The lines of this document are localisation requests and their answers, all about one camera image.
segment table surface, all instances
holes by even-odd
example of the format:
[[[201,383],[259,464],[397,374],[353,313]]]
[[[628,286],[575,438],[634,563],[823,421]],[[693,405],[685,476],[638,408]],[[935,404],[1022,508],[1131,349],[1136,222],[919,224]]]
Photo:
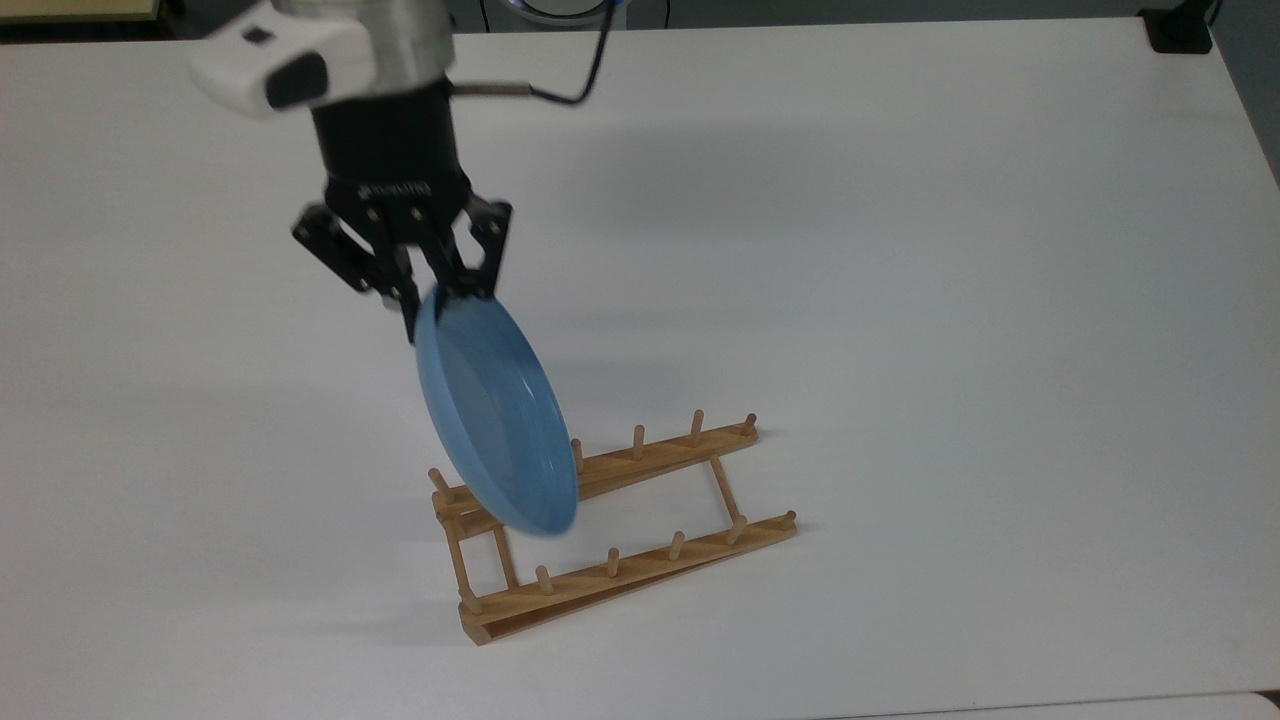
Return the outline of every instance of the table surface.
[[[588,35],[466,36],[571,91]],[[588,452],[759,414],[800,534],[475,648],[402,327],[296,246],[305,114],[0,47],[0,715],[735,717],[1280,685],[1280,193],[1137,19],[618,33],[458,101]],[[726,524],[690,469],[524,577]],[[479,592],[500,574],[467,547]]]

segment blue bowl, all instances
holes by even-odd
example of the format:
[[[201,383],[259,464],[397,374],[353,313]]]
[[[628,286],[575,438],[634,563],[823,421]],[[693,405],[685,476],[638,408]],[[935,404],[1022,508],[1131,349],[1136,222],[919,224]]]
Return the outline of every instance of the blue bowl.
[[[422,299],[415,343],[426,407],[476,500],[506,525],[568,530],[577,470],[564,416],[534,348],[497,300]]]

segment wooden peg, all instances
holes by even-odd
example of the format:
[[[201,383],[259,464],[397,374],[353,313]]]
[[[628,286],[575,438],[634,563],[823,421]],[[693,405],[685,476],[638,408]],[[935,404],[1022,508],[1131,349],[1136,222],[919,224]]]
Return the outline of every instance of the wooden peg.
[[[728,529],[728,544],[737,542],[737,537],[742,534],[744,528],[746,528],[746,518],[742,515],[733,518],[733,527]]]
[[[440,474],[438,468],[431,468],[426,471],[426,477],[431,478],[431,483],[435,486],[436,492],[444,498],[444,502],[453,502],[453,488],[449,483],[444,482],[444,475]]]
[[[703,437],[703,411],[694,410],[694,425],[689,429],[689,445],[698,447],[698,441]]]
[[[484,606],[480,605],[480,598],[476,597],[476,593],[463,588],[458,591],[458,594],[462,597],[462,605],[466,605],[472,615],[479,615],[484,611]]]
[[[449,560],[453,561],[453,577],[458,580],[458,592],[471,592],[471,580],[467,579],[467,565],[462,559],[462,544],[458,542],[458,537],[462,534],[458,532],[458,519],[448,518],[443,521],[443,525],[444,541],[449,543]]]
[[[552,587],[552,578],[550,575],[547,574],[545,565],[539,565],[538,569],[534,571],[538,573],[538,585],[543,588],[544,594],[552,594],[553,592],[556,592],[556,588]]]
[[[640,460],[641,457],[644,457],[644,425],[636,425],[636,433],[631,441],[631,459]]]
[[[572,442],[570,442],[570,445],[573,447],[573,468],[577,470],[577,474],[581,475],[582,474],[582,441],[580,441],[577,438],[573,438]]]
[[[676,530],[676,534],[671,537],[671,552],[667,553],[667,560],[680,557],[680,550],[682,547],[685,547],[685,533]]]
[[[498,546],[498,562],[502,564],[502,575],[507,579],[507,588],[520,587],[520,578],[516,575],[516,562],[511,557],[511,541],[507,539],[507,529],[502,525],[493,528],[493,542]]]

